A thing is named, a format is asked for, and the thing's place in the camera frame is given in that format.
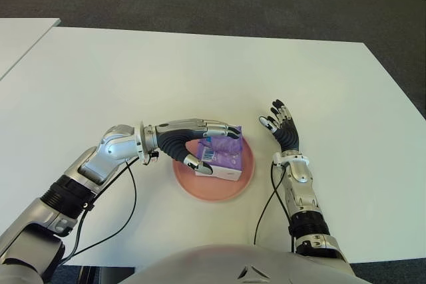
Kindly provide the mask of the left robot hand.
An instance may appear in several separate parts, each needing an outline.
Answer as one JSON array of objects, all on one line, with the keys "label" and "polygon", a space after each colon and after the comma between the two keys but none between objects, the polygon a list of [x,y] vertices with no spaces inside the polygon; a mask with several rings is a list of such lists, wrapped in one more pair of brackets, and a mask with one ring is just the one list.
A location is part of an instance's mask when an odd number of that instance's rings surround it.
[{"label": "left robot hand", "polygon": [[186,143],[207,137],[219,136],[238,139],[241,132],[225,122],[198,118],[173,120],[156,126],[145,126],[141,131],[144,150],[148,153],[160,150],[195,172],[211,175],[212,167],[199,160],[187,148]]}]

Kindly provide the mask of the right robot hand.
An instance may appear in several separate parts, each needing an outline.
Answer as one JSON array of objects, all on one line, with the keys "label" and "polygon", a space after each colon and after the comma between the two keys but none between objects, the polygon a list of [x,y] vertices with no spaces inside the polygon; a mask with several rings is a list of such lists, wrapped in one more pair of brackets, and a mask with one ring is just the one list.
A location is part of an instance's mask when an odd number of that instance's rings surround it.
[{"label": "right robot hand", "polygon": [[281,100],[276,99],[272,102],[270,111],[275,117],[260,116],[260,124],[272,133],[280,145],[282,152],[289,150],[298,151],[300,147],[299,135],[294,119],[287,106]]}]

